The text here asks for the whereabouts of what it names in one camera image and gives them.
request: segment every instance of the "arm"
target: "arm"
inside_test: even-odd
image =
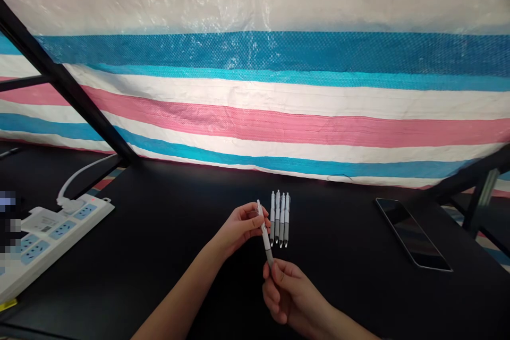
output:
[[[199,252],[193,263],[147,318],[132,340],[185,339],[193,320],[224,261],[249,238],[262,235],[260,226],[267,219],[258,216],[257,204],[237,207],[209,243]]]
[[[271,316],[309,339],[378,340],[349,316],[329,304],[298,266],[275,259],[262,275],[262,294]]]

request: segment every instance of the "plug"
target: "plug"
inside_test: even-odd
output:
[[[66,197],[57,198],[57,204],[62,206],[62,209],[67,214],[72,214],[75,211],[78,211],[80,208],[85,205],[85,201],[69,199]]]

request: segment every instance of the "phone screen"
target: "phone screen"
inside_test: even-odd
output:
[[[376,203],[418,266],[452,271],[445,258],[403,204],[397,200],[381,198],[377,198]]]

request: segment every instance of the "striped tarp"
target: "striped tarp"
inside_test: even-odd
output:
[[[142,156],[425,188],[510,141],[507,0],[4,1]],[[0,37],[0,75],[34,74]],[[0,112],[110,150],[50,85]]]

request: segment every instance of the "white pen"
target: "white pen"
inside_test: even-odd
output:
[[[280,236],[280,190],[276,192],[276,215],[275,215],[275,242],[278,243]]]
[[[287,248],[288,243],[288,211],[291,208],[291,196],[287,193],[287,198],[285,199],[285,236],[283,237],[285,248]]]
[[[260,201],[258,199],[257,199],[257,212],[258,215],[264,216],[264,213],[262,212],[262,206],[260,205]],[[267,236],[266,222],[263,222],[260,228],[262,229],[262,239],[264,240],[264,248],[266,249],[267,264],[269,264],[269,269],[272,269],[274,259],[273,253],[271,252],[271,245],[269,244],[269,237]]]
[[[269,242],[271,243],[271,247],[273,247],[273,242],[275,240],[275,192],[271,191],[271,216],[270,216],[271,233],[269,234]]]
[[[280,248],[282,248],[283,241],[285,239],[284,234],[284,223],[285,223],[285,193],[282,193],[282,207],[280,207]]]

